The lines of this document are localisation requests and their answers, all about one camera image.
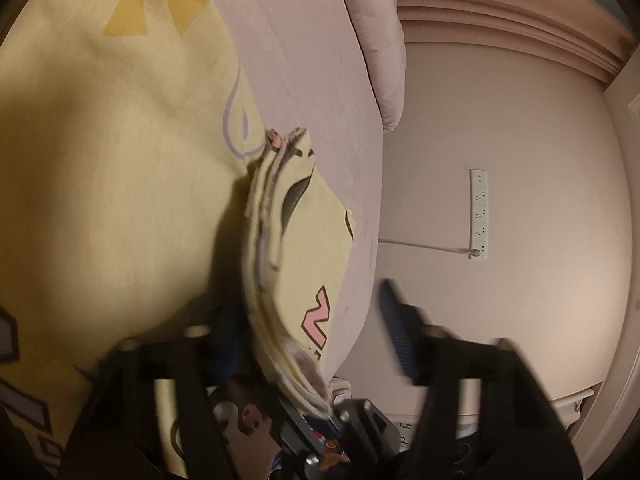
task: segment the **pink sheet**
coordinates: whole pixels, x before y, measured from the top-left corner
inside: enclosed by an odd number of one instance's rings
[[[332,305],[330,377],[369,309],[382,188],[382,120],[343,0],[214,0],[267,128],[309,129],[318,168],[357,222],[340,298]]]
[[[360,41],[385,133],[404,109],[406,50],[398,20],[398,0],[344,0]]]

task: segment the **power cord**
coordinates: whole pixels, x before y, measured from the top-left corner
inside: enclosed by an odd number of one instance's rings
[[[474,257],[480,256],[480,249],[450,249],[445,247],[435,247],[431,245],[411,244],[409,242],[398,242],[397,240],[378,239],[379,244],[404,245],[406,247],[418,247],[419,249],[433,249],[435,251],[443,251],[445,253],[471,254]]]

